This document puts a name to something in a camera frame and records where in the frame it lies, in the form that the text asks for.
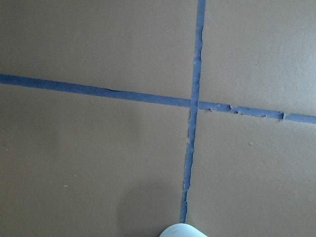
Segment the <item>light blue cup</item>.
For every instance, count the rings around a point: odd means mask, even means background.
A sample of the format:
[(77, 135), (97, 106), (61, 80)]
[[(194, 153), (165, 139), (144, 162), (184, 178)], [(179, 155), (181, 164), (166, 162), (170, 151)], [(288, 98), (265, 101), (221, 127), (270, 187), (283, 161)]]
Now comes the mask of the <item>light blue cup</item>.
[(179, 223), (166, 228), (159, 237), (207, 237), (207, 235), (189, 224)]

